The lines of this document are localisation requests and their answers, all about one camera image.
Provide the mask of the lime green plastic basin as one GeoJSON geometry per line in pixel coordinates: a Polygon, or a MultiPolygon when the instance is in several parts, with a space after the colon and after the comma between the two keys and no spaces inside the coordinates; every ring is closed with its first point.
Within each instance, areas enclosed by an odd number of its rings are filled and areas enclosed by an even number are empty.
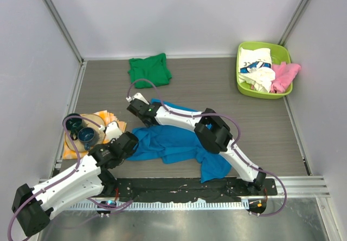
{"type": "Polygon", "coordinates": [[[283,93],[270,93],[262,89],[261,91],[255,90],[251,83],[242,81],[240,74],[241,69],[249,65],[256,67],[253,63],[266,63],[267,67],[272,67],[274,64],[281,64],[286,62],[291,63],[291,58],[288,50],[280,45],[266,43],[266,42],[242,42],[237,51],[237,64],[236,64],[236,81],[237,88],[243,95],[260,99],[279,99],[288,95],[293,89],[293,82],[288,85],[288,88],[283,93]]]}

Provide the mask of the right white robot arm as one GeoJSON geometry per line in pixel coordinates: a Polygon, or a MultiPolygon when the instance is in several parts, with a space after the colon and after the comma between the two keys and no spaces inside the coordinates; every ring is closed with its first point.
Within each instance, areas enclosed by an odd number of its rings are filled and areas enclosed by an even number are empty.
{"type": "Polygon", "coordinates": [[[203,112],[191,112],[136,98],[130,101],[127,110],[148,127],[174,126],[194,132],[205,150],[222,156],[231,164],[249,194],[256,195],[264,189],[266,173],[237,146],[223,115],[210,108],[203,112]]]}

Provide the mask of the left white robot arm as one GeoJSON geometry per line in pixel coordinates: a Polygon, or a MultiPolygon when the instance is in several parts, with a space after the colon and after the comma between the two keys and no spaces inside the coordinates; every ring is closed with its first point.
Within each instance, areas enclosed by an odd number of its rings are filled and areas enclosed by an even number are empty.
{"type": "Polygon", "coordinates": [[[125,132],[107,144],[95,145],[55,177],[34,187],[18,187],[12,211],[25,236],[36,235],[63,210],[81,200],[98,195],[110,197],[118,184],[110,170],[134,154],[138,141],[134,134],[125,132]]]}

